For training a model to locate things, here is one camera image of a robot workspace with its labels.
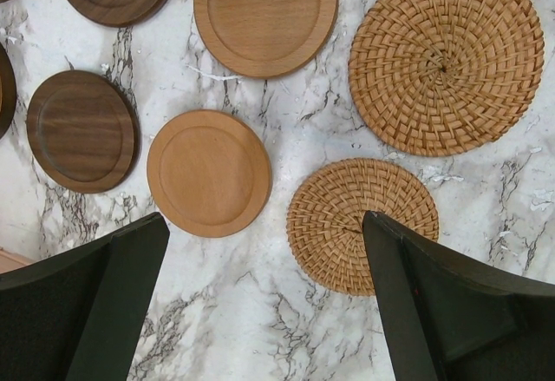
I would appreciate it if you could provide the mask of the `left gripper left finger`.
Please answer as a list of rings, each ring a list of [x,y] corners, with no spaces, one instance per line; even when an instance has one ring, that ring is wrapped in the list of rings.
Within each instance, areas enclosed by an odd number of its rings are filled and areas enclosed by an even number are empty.
[[[3,380],[124,380],[169,240],[151,213],[1,276]]]

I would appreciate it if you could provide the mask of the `brown ringed wooden coaster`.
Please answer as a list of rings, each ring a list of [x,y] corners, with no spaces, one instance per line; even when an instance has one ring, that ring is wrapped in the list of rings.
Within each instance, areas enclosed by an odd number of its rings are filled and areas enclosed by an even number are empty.
[[[10,128],[16,110],[17,91],[14,71],[4,47],[0,48],[0,73],[1,73],[1,119],[0,137]]]

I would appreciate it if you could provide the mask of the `woven rattan coaster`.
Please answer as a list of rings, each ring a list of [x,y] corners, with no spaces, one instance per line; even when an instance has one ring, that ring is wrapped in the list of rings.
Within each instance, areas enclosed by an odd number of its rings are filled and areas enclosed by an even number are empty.
[[[439,239],[434,199],[408,170],[370,158],[332,162],[303,181],[287,211],[291,252],[312,280],[352,296],[374,295],[362,233],[368,211]]]
[[[531,0],[377,0],[352,42],[350,93],[388,145],[461,154],[498,140],[526,112],[544,47]]]

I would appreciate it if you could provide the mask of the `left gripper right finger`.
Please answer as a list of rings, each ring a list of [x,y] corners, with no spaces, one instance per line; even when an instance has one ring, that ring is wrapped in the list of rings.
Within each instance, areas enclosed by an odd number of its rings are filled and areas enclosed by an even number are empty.
[[[552,380],[554,286],[368,211],[362,233],[398,380]]]

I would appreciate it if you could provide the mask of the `dark brown wooden coaster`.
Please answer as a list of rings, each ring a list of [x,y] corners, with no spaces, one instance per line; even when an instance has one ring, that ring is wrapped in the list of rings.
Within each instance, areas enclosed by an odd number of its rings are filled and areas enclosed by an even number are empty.
[[[140,147],[137,117],[125,96],[105,78],[83,70],[44,80],[30,100],[26,127],[43,171],[82,194],[121,184]]]

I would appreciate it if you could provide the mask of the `peach mesh file organizer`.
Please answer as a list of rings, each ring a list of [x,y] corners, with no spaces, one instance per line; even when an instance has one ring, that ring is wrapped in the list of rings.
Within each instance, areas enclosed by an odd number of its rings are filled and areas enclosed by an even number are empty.
[[[34,263],[33,259],[0,248],[0,273],[9,273]]]

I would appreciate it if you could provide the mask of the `light wooden coaster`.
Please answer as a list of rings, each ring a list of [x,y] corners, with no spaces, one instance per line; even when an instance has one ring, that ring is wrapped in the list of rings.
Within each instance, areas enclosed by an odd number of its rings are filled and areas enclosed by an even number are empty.
[[[202,109],[174,117],[155,136],[147,181],[156,206],[175,226],[221,238],[262,212],[272,170],[264,144],[246,123]]]
[[[333,30],[339,0],[193,0],[208,51],[229,70],[268,79],[302,68]]]

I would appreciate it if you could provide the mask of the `light wooden front coaster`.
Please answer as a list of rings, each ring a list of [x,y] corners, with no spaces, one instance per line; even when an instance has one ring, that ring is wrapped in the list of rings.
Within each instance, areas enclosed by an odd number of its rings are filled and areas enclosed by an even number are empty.
[[[339,0],[193,0],[208,51],[229,70],[268,79],[302,68],[333,30]]]

